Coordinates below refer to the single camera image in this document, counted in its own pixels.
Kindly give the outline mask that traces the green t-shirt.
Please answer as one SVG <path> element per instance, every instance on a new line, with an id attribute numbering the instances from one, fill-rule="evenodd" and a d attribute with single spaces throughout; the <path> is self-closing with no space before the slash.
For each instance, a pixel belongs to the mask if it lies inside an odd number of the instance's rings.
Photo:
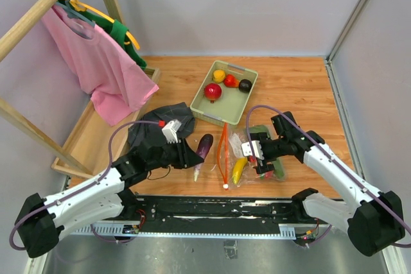
<path id="1" fill-rule="evenodd" d="M 90 12 L 82 12 L 82 15 L 94 21 L 108 33 L 142 70 L 146 69 L 147 63 L 137 54 L 131 39 L 127 36 L 128 28 L 125 25 L 117 20 L 110 22 L 106 18 Z"/>

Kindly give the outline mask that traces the clear zip top bag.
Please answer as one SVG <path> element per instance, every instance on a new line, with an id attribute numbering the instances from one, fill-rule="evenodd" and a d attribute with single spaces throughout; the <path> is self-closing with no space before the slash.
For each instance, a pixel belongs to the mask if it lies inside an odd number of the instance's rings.
<path id="1" fill-rule="evenodd" d="M 232 169 L 239 158 L 244 157 L 241 144 L 247 142 L 247 132 L 244 128 L 233 128 L 225 124 L 216 149 L 216 166 L 222 176 L 225 190 L 240 187 L 242 185 L 273 182 L 277 180 L 260 180 L 254 167 L 256 159 L 247 157 L 248 164 L 243 169 L 240 181 L 237 185 L 232 182 Z"/>

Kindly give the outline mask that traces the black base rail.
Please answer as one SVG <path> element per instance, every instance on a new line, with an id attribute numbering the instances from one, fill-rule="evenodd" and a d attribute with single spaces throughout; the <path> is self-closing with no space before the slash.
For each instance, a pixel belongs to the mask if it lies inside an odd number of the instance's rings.
<path id="1" fill-rule="evenodd" d="M 286 198 L 137 195 L 127 216 L 86 225 L 76 235 L 109 241 L 135 237 L 313 239 L 326 223 L 304 218 Z"/>

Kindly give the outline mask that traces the green fake leafy vegetable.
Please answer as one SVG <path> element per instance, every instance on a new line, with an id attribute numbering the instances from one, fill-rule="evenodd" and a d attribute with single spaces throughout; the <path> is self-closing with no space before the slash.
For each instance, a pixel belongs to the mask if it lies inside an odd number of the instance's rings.
<path id="1" fill-rule="evenodd" d="M 249 128 L 249 130 L 250 130 L 250 134 L 252 136 L 252 139 L 254 139 L 253 136 L 255 134 L 259 134 L 259 133 L 262 133 L 268 139 L 271 138 L 270 128 L 266 125 L 260 124 L 260 125 L 252 126 L 252 127 Z M 285 170 L 284 170 L 284 167 L 283 167 L 283 163 L 282 163 L 280 158 L 277 158 L 274 161 L 274 166 L 275 166 L 275 170 L 274 170 L 275 177 L 271 178 L 271 179 L 268 179 L 268 180 L 284 181 L 285 178 L 286 178 L 286 175 L 285 175 Z"/>

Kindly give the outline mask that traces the light green plastic basket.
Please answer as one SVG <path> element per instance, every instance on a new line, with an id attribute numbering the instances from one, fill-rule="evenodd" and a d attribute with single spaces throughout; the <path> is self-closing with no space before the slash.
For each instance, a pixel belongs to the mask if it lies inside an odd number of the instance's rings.
<path id="1" fill-rule="evenodd" d="M 206 74 L 201 86 L 193 98 L 190 109 L 193 115 L 218 126 L 230 124 L 236 126 L 245 111 L 251 93 L 244 93 L 233 87 L 226 87 L 219 83 L 222 89 L 222 95 L 214 103 L 204 96 L 204 89 L 213 82 L 213 73 L 216 70 L 223 70 L 226 74 L 233 75 L 238 81 L 248 80 L 251 82 L 251 89 L 254 88 L 258 79 L 258 73 L 251 69 L 230 64 L 221 60 L 216 60 Z"/>

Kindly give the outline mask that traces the dark fake avocado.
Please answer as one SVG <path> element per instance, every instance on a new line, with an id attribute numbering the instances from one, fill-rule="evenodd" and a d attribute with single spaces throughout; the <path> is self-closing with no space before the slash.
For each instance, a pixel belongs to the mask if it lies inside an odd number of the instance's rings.
<path id="1" fill-rule="evenodd" d="M 252 89 L 253 83 L 250 80 L 242 79 L 238 84 L 238 89 L 242 93 L 249 93 Z"/>

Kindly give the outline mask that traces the grey clothes hanger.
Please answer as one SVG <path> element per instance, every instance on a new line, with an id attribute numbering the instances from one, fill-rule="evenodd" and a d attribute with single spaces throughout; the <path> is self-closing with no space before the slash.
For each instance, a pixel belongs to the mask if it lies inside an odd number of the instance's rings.
<path id="1" fill-rule="evenodd" d="M 74 8 L 71 8 L 71 5 L 69 4 L 70 0 L 64 0 L 64 3 L 60 3 L 57 1 L 55 4 L 59 7 L 61 7 L 67 14 L 67 17 L 70 19 L 78 19 L 81 20 L 88 25 L 90 25 L 92 28 L 95 27 L 95 22 L 89 20 L 88 18 L 84 17 L 82 14 L 77 12 Z"/>

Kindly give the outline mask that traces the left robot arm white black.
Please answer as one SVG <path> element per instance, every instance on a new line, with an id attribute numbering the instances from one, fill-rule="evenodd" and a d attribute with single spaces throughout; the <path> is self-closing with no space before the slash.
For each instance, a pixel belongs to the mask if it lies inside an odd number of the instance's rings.
<path id="1" fill-rule="evenodd" d="M 187 169 L 203 162 L 185 139 L 144 141 L 75 187 L 47 197 L 38 193 L 27 197 L 11 231 L 10 246 L 36 258 L 85 225 L 118 216 L 132 219 L 137 203 L 130 187 L 146 180 L 154 169 Z"/>

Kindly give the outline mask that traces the yellow fake banana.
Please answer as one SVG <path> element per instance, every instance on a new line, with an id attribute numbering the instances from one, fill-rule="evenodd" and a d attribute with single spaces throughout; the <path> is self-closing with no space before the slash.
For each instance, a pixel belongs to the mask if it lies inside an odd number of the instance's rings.
<path id="1" fill-rule="evenodd" d="M 239 183 L 243 169 L 245 168 L 247 164 L 248 164 L 247 157 L 239 158 L 236 161 L 232 169 L 232 182 L 234 185 L 237 185 Z"/>

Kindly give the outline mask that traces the red fake apple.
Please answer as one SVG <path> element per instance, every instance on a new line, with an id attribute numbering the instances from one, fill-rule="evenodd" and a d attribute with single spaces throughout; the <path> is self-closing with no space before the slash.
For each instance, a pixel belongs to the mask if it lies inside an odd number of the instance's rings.
<path id="1" fill-rule="evenodd" d="M 222 88 L 217 83 L 210 83 L 204 88 L 204 97 L 214 103 L 222 96 Z"/>

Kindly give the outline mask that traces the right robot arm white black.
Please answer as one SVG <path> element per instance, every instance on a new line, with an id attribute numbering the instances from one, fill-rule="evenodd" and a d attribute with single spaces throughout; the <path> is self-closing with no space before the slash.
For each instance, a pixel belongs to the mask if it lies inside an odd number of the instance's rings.
<path id="1" fill-rule="evenodd" d="M 383 192 L 343 163 L 314 131 L 305 132 L 291 112 L 271 118 L 277 134 L 247 133 L 243 154 L 256 159 L 258 174 L 273 170 L 272 161 L 293 156 L 319 174 L 340 195 L 342 201 L 325 197 L 308 188 L 292 197 L 291 215 L 300 223 L 317 218 L 345 232 L 354 247 L 372 256 L 388 246 L 399 246 L 410 228 L 403 220 L 400 197 Z"/>

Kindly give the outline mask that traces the purple fake eggplant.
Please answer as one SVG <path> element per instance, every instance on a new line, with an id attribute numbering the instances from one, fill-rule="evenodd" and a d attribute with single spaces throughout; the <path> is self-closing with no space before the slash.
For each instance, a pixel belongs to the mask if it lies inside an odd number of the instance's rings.
<path id="1" fill-rule="evenodd" d="M 214 137 L 210 133 L 205 134 L 200 139 L 200 142 L 198 143 L 198 148 L 197 148 L 196 154 L 199 155 L 200 157 L 202 157 L 203 161 L 205 161 L 205 159 L 206 159 L 206 157 L 207 157 L 207 155 L 208 155 L 208 153 L 211 149 L 211 146 L 213 145 L 213 141 L 214 141 Z M 194 182 L 197 182 L 197 180 L 198 180 L 198 176 L 200 174 L 200 170 L 201 170 L 202 165 L 203 165 L 203 163 L 199 163 L 193 168 L 193 170 L 194 170 L 194 176 L 193 176 Z"/>

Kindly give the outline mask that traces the orange fake peach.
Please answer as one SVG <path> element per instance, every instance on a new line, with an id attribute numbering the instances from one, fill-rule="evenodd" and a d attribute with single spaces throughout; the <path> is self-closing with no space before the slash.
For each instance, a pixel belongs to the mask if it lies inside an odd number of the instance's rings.
<path id="1" fill-rule="evenodd" d="M 259 175 L 259 179 L 261 180 L 268 180 L 275 177 L 275 173 L 273 171 L 267 171 L 266 173 L 262 173 Z"/>

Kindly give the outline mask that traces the yellow fake orange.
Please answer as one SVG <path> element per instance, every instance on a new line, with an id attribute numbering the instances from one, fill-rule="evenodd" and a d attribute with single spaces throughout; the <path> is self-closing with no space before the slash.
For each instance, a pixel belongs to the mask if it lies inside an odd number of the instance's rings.
<path id="1" fill-rule="evenodd" d="M 215 83 L 223 82 L 225 77 L 226 77 L 226 73 L 225 73 L 224 70 L 217 69 L 217 70 L 213 71 L 213 81 Z"/>

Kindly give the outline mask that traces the pink t-shirt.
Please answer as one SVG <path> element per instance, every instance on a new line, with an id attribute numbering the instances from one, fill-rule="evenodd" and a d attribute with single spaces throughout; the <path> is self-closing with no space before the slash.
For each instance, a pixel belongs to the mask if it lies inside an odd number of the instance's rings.
<path id="1" fill-rule="evenodd" d="M 98 25 L 70 19 L 55 5 L 42 18 L 80 88 L 99 116 L 114 126 L 159 90 L 126 51 Z"/>

